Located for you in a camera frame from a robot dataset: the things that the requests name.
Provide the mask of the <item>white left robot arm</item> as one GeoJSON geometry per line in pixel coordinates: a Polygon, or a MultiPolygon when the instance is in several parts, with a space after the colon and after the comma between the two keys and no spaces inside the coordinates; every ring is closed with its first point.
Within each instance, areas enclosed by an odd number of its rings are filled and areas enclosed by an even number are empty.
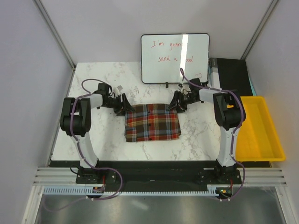
{"type": "Polygon", "coordinates": [[[91,183],[99,183],[103,177],[89,134],[92,126],[91,110],[102,107],[113,109],[117,116],[124,116],[127,112],[135,111],[126,94],[118,94],[112,86],[100,82],[94,92],[88,92],[77,98],[64,98],[60,117],[60,128],[72,138],[76,145],[80,156],[80,166],[89,168],[86,178],[91,183]]]}

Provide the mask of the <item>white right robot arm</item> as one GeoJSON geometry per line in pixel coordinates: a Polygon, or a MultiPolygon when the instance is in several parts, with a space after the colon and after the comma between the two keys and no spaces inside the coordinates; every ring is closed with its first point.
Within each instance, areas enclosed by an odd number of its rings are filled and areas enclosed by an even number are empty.
{"type": "Polygon", "coordinates": [[[220,150],[217,162],[222,167],[236,164],[235,152],[238,133],[246,113],[238,90],[221,90],[204,86],[199,78],[188,81],[190,91],[175,91],[167,110],[185,112],[189,104],[209,102],[214,106],[214,117],[221,131],[220,150]]]}

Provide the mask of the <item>plaid long sleeve shirt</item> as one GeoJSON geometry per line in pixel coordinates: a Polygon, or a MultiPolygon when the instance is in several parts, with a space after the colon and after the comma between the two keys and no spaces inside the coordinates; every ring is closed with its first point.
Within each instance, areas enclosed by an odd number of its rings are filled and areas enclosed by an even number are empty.
{"type": "Polygon", "coordinates": [[[181,135],[176,109],[167,104],[134,105],[133,112],[125,114],[127,142],[176,140],[181,135]]]}

